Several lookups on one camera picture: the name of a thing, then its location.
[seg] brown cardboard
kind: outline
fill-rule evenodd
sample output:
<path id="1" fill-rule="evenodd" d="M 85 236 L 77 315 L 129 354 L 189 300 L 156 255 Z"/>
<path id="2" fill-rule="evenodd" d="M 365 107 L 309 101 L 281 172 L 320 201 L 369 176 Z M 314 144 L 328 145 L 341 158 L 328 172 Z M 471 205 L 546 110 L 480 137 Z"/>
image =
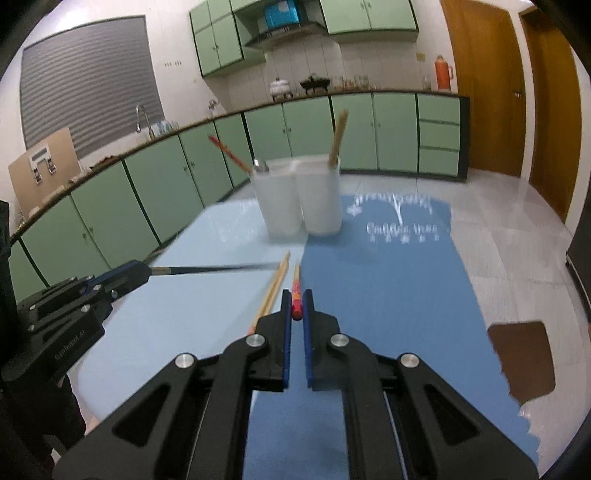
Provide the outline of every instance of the brown cardboard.
<path id="1" fill-rule="evenodd" d="M 488 336 L 501 360 L 509 393 L 520 405 L 555 389 L 552 351 L 542 322 L 491 325 Z"/>
<path id="2" fill-rule="evenodd" d="M 47 163 L 41 162 L 39 173 L 43 181 L 37 184 L 29 164 L 29 154 L 41 145 L 49 147 L 51 159 L 57 170 L 51 175 Z M 70 178 L 80 174 L 80 164 L 76 150 L 74 150 L 70 130 L 62 128 L 40 141 L 11 163 L 8 166 L 8 172 L 18 204 L 26 220 L 29 218 L 31 210 L 35 207 L 42 207 L 44 200 L 50 199 L 57 189 L 68 185 Z"/>

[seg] tiled floor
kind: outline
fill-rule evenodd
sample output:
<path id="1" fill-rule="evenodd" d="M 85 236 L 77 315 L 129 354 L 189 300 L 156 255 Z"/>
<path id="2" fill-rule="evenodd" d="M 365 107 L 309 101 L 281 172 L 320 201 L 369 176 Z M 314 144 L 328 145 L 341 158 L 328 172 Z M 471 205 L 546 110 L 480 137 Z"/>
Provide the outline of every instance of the tiled floor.
<path id="1" fill-rule="evenodd" d="M 542 320 L 556 389 L 523 405 L 540 442 L 540 474 L 560 456 L 591 407 L 591 343 L 583 306 L 564 266 L 571 234 L 545 200 L 514 177 L 471 170 L 467 183 L 343 176 L 342 193 L 420 192 L 452 206 L 452 238 L 486 327 Z M 251 185 L 232 199 L 254 197 Z"/>

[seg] red chopstick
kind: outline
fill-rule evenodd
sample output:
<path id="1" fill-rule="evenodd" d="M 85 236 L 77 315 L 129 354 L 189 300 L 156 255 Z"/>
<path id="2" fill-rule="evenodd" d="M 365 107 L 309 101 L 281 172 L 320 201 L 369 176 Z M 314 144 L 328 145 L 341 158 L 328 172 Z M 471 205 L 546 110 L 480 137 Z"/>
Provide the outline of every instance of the red chopstick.
<path id="1" fill-rule="evenodd" d="M 230 149 L 224 145 L 222 142 L 220 142 L 216 137 L 214 137 L 213 135 L 209 136 L 209 139 L 213 142 L 213 144 L 218 147 L 221 151 L 223 151 L 228 157 L 230 157 L 230 159 L 236 164 L 238 165 L 242 171 L 244 173 L 246 173 L 247 175 L 251 174 L 251 169 L 248 168 L 244 162 L 242 160 L 240 160 L 236 155 L 234 155 Z"/>

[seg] wooden chopstick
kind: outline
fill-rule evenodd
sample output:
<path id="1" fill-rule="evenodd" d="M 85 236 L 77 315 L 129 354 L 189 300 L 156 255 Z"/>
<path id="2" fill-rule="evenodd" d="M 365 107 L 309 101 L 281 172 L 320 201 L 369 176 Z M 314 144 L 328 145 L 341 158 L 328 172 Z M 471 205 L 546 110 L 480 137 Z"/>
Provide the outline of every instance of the wooden chopstick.
<path id="1" fill-rule="evenodd" d="M 222 142 L 220 142 L 216 137 L 214 137 L 213 135 L 209 135 L 209 139 L 213 142 L 213 144 L 218 147 L 221 151 L 223 151 L 228 157 L 230 157 L 230 160 L 232 160 L 236 165 L 238 165 L 238 167 L 240 167 L 240 169 L 246 173 L 247 175 L 251 174 L 251 169 L 248 168 L 244 162 L 242 160 L 240 160 L 236 155 L 234 155 L 231 150 L 224 145 Z"/>
<path id="2" fill-rule="evenodd" d="M 333 144 L 329 155 L 329 167 L 336 167 L 337 165 L 340 145 L 343 141 L 343 135 L 345 134 L 348 118 L 349 111 L 345 109 L 340 113 L 339 119 L 336 122 L 335 137 L 333 138 Z"/>
<path id="3" fill-rule="evenodd" d="M 283 283 L 283 279 L 285 279 L 285 275 L 287 274 L 287 270 L 289 269 L 290 256 L 291 252 L 287 252 L 285 254 L 285 257 L 281 261 L 281 264 L 275 271 L 275 274 L 273 275 L 273 278 L 271 280 L 271 285 L 269 285 L 269 289 L 267 290 L 265 298 L 261 303 L 261 307 L 256 313 L 254 320 L 252 321 L 251 327 L 248 330 L 247 335 L 255 333 L 256 324 L 258 323 L 259 318 L 269 315 L 271 313 L 273 304 L 275 303 L 275 299 L 277 298 L 277 294 L 279 293 L 279 289 L 281 288 L 281 285 Z"/>

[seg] blue box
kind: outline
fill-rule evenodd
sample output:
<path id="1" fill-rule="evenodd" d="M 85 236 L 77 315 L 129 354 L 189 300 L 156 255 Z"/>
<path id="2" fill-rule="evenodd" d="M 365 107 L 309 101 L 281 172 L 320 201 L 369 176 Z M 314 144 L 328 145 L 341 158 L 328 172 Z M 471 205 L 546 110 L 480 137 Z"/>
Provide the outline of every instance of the blue box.
<path id="1" fill-rule="evenodd" d="M 294 0 L 281 0 L 276 4 L 265 8 L 267 28 L 277 28 L 283 25 L 291 25 L 300 22 L 300 14 L 297 11 Z"/>

